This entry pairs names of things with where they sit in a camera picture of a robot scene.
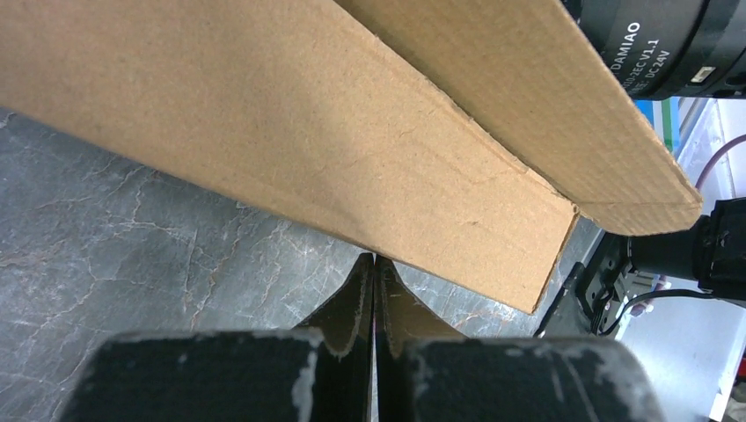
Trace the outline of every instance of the brown cardboard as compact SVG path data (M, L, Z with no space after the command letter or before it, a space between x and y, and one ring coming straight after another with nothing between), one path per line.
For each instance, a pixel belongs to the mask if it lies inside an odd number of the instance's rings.
M625 235L702 200L561 2L336 0L584 215Z
M566 20L553 2L503 4L517 11L495 30L526 42L510 34L523 30L520 19L533 8ZM577 32L549 33L559 38L554 47L585 48ZM514 56L505 60L519 60L520 49L510 47ZM584 61L581 75L594 79L596 91L561 103L517 82L580 80L558 57L537 59L543 47L523 50L534 59L521 63L535 66L521 71L533 78L486 86L498 95L488 109L474 108L484 99L464 100L468 89L433 77L440 73L431 77L605 227L642 233L690 225L698 196L600 61L585 50L568 53ZM6 2L0 58L2 106L521 310L534 309L576 218L570 200L330 0ZM585 101L617 117L582 115ZM640 155L631 146L594 152L592 139L607 136L633 142ZM517 148L522 142L529 146ZM580 165L573 151L599 164ZM547 163L544 154L560 159ZM624 180L583 174L603 171L607 161L621 178L625 168L662 169ZM633 186L649 174L661 176L656 186ZM595 178L612 193L595 192Z

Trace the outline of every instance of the cardboard fold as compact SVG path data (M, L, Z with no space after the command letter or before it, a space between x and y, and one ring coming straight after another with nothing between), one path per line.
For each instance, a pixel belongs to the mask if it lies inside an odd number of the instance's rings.
M553 0L514 11L497 3L507 18L494 31L504 39L493 34L487 44L464 44L467 21L422 14L422 30L437 22L456 30L462 43L442 54L481 49L449 58L472 70L463 76L475 85L461 86L449 80L457 68L438 70L441 59L421 66L427 55L408 57L394 42L397 55L329 0L11 2L0 15L0 105L531 312L577 218L568 198L604 227L641 233L682 228L698 197L588 52L567 54L588 68L581 77L600 81L599 92L577 91L577 81L573 95L537 91L557 75L575 78L556 57L542 69L544 47L515 36L525 32L520 19L567 20ZM438 7L454 18L463 9ZM553 47L584 47L578 33L538 31L547 34ZM533 58L511 56L521 51ZM498 89L478 64L514 75ZM618 117L599 127L583 115L594 106ZM594 153L596 131L620 125L610 139L640 140ZM582 142L565 145L574 137ZM591 158L597 164L583 164ZM599 176L603 165L619 176L628 164L637 178ZM659 186L634 193L635 180L653 177ZM666 205L635 205L658 196ZM604 202L619 205L589 205Z

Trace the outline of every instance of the corrugated cardboard edge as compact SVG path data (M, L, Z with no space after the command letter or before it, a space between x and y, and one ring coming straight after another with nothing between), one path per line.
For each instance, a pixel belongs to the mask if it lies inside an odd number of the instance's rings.
M541 302L544 300L544 297L546 296L547 289L549 288L549 280L552 279L552 276L554 275L554 272L559 273L559 263L562 259L562 255L565 253L565 249L567 248L567 244L570 242L570 238L573 236L573 232L575 232L575 227L578 225L578 221L580 220L580 211L575 215L575 218L573 219L573 222L570 224L570 228L567 230L567 234L565 235L565 239L562 241L562 246L559 248L559 252L557 253L557 258L554 259L554 263L552 264L552 270L549 272L549 274L546 276L546 283L544 284L544 288L541 289L541 295L539 295L536 303L534 304L533 309L531 310L531 314L536 312ZM561 278L559 280L559 286L564 283L564 278Z
M336 1L602 228L697 220L698 192L560 2Z

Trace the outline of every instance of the gray marble surface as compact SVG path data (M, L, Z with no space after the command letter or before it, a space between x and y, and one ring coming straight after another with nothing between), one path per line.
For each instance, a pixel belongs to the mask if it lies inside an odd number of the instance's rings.
M470 336L528 336L597 229L582 221L535 316L400 266ZM116 332L289 328L361 250L0 110L0 420L59 416Z

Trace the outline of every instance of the white wall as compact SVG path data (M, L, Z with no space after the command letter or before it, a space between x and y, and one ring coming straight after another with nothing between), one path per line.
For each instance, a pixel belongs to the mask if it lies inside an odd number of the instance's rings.
M723 126L723 141L746 134L746 99L719 99L720 119ZM746 196L746 143L732 149L729 155L733 173L735 196Z

